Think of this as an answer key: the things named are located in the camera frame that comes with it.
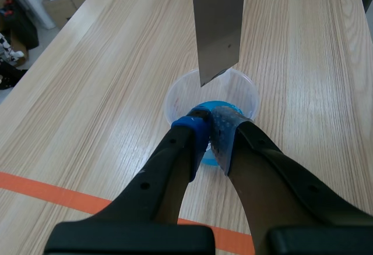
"wood grain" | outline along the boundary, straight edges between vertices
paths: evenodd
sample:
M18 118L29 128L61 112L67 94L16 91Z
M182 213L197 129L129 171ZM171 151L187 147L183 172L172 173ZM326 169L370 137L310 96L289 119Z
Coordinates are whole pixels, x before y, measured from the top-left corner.
M242 23L235 68L259 89L257 125L373 213L373 47L361 1L245 0ZM168 131L168 88L197 65L192 0L87 0L0 105L0 171L114 199ZM40 254L57 222L86 216L0 190L4 254ZM180 217L249 233L233 186L209 166Z

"knife blade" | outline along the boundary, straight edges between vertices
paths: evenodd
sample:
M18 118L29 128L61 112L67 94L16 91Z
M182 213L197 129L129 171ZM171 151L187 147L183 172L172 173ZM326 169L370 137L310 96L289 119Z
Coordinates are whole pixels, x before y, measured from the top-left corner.
M238 63L244 0L193 0L201 87Z

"orange tape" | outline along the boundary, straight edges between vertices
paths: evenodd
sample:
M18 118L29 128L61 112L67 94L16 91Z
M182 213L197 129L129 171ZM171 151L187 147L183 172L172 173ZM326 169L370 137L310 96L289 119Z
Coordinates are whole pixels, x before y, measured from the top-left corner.
M0 172L0 188L90 214L99 212L111 203L110 200L5 172ZM179 218L178 224L205 225L182 218ZM209 227L213 230L216 248L236 254L254 255L250 235L215 226Z

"blue gripper pad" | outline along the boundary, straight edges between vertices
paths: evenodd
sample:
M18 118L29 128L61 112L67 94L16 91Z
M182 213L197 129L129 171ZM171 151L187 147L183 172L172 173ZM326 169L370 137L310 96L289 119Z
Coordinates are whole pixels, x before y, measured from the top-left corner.
M251 120L232 108L219 106L212 110L211 149L225 175L229 173L235 130L245 121Z

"clear plastic cup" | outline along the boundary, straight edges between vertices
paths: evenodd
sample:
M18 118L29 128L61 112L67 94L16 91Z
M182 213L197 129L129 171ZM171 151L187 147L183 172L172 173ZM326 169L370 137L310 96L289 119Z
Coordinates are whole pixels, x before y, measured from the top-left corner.
M199 72L195 69L181 76L170 87L164 100L164 114L168 123L172 124L195 106L211 101L233 105L236 110L252 120L259 109L258 90L251 79L240 71L231 68L201 88ZM209 145L202 162L217 165L210 148Z

